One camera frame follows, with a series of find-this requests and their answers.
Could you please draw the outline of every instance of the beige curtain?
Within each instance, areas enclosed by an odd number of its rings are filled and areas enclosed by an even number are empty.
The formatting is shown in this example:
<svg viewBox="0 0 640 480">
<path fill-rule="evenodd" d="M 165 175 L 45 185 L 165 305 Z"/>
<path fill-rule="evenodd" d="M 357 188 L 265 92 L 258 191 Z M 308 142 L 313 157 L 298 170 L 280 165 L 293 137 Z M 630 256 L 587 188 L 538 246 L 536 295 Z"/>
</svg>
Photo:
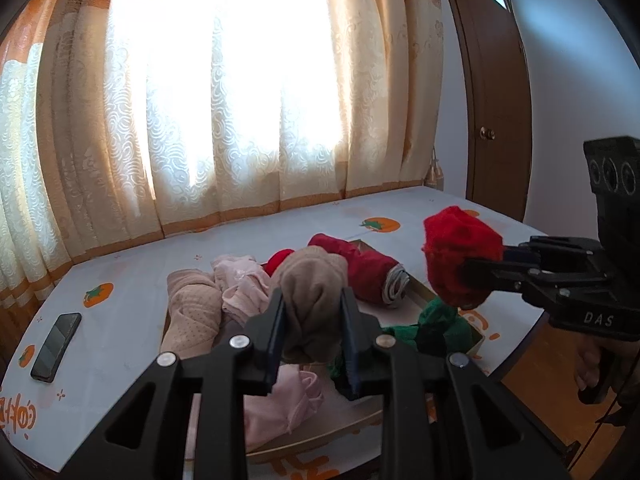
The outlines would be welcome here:
<svg viewBox="0 0 640 480">
<path fill-rule="evenodd" d="M 415 186 L 440 0 L 33 0 L 2 45 L 3 306 L 71 263 Z"/>
</svg>

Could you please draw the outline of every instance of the orange fruit print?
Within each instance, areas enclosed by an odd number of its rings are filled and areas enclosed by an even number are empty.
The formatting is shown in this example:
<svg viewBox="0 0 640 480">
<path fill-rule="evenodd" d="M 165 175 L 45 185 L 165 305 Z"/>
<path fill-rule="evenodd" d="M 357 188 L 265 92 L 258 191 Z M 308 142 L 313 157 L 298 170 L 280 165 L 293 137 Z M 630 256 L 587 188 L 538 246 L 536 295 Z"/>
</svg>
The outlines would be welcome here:
<svg viewBox="0 0 640 480">
<path fill-rule="evenodd" d="M 85 307 L 90 308 L 98 303 L 102 303 L 111 295 L 112 292 L 113 283 L 101 283 L 84 295 L 84 301 L 82 304 L 84 304 Z"/>
<path fill-rule="evenodd" d="M 18 366 L 20 368 L 24 368 L 26 365 L 28 365 L 35 353 L 36 353 L 35 345 L 27 346 L 27 348 L 24 349 L 24 352 L 22 352 L 22 355 L 18 359 Z"/>
<path fill-rule="evenodd" d="M 400 222 L 392 220 L 391 218 L 384 218 L 383 216 L 367 218 L 360 225 L 377 233 L 390 233 L 400 228 Z"/>
</svg>

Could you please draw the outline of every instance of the wooden floor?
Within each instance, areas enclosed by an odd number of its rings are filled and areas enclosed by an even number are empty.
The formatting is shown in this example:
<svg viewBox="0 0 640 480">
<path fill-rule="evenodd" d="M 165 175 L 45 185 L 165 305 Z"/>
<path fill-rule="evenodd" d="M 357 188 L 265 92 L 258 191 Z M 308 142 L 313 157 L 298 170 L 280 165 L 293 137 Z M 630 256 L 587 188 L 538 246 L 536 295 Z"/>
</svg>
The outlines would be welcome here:
<svg viewBox="0 0 640 480">
<path fill-rule="evenodd" d="M 585 406 L 574 383 L 575 335 L 545 326 L 503 383 L 565 444 L 585 444 L 604 414 L 613 393 L 603 404 Z M 575 480 L 588 480 L 622 434 L 622 428 L 603 425 L 572 470 Z"/>
</svg>

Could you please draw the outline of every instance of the black smartphone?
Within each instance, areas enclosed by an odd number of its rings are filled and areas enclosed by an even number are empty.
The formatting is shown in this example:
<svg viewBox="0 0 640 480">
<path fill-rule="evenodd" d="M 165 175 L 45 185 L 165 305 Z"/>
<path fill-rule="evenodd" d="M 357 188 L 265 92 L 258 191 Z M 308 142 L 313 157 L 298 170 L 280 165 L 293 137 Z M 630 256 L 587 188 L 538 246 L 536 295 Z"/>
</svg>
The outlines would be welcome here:
<svg viewBox="0 0 640 480">
<path fill-rule="evenodd" d="M 51 332 L 47 335 L 44 345 L 38 352 L 38 357 L 31 368 L 31 377 L 37 381 L 46 383 L 53 382 L 56 376 L 62 356 L 65 354 L 69 341 L 76 333 L 82 315 L 79 312 L 74 314 L 62 314 L 58 316 Z"/>
</svg>

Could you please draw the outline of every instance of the silver screw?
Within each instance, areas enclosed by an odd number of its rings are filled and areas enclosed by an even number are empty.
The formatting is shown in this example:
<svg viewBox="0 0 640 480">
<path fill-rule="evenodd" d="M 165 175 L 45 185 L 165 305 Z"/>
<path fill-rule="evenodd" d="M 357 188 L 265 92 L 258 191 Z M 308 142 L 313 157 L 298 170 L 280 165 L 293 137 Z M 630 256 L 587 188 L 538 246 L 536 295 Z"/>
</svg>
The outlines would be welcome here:
<svg viewBox="0 0 640 480">
<path fill-rule="evenodd" d="M 469 358 L 460 352 L 456 352 L 449 356 L 449 362 L 457 368 L 464 368 L 469 364 Z"/>
<path fill-rule="evenodd" d="M 156 363 L 160 366 L 171 366 L 175 363 L 176 356 L 173 352 L 162 352 L 157 358 Z"/>
<path fill-rule="evenodd" d="M 246 348 L 251 340 L 245 335 L 235 335 L 229 340 L 229 344 L 233 348 Z"/>
<path fill-rule="evenodd" d="M 389 334 L 382 334 L 376 338 L 376 345 L 380 348 L 391 348 L 396 344 L 396 338 Z"/>
</svg>

